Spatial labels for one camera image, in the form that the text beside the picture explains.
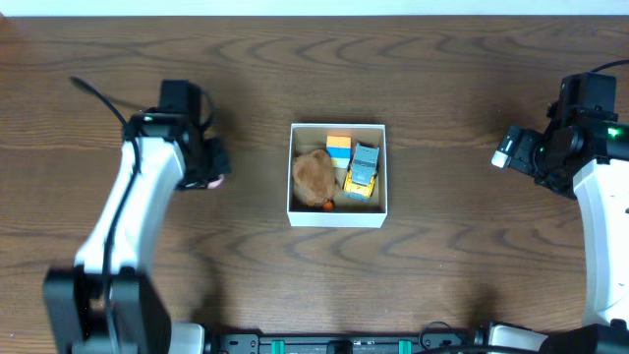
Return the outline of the white pink duck toy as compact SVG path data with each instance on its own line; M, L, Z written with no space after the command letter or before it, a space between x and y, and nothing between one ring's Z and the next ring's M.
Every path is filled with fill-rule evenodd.
M207 186L206 186L207 189L216 189L216 188L218 188L224 182L224 179L225 179L225 175L224 174L220 174L217 177L216 180L210 181L207 184Z

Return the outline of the brown plush toy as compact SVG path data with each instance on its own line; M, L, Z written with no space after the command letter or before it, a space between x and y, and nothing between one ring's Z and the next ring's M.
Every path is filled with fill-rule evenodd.
M332 160L324 149L296 157L291 176L296 195L308 207L323 207L340 191Z

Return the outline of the colourful puzzle cube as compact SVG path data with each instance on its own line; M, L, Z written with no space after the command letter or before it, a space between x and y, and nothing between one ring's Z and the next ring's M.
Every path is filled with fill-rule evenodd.
M350 137L328 136L326 151L335 168L347 168L351 160L352 140Z

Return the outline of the yellow grey toy truck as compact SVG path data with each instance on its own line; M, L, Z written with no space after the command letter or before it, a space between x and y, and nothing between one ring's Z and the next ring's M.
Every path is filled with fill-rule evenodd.
M366 202L372 197L378 170L379 147L356 144L343 184L343 194Z

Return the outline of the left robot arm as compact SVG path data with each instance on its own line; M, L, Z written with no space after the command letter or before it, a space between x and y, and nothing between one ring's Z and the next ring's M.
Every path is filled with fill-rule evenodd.
M209 94L164 80L159 102L122 124L119 172L70 268L51 268L43 298L60 353L208 353L201 324L174 323L151 280L165 211L176 191L218 187L231 167Z

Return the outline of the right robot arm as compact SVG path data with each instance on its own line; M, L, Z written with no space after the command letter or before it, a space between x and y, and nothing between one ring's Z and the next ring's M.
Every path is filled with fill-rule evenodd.
M484 344L492 353L628 350L628 127L614 111L615 93L616 79L599 71L564 78L546 129L510 127L492 157L578 203L587 278L581 327L546 335L491 324Z

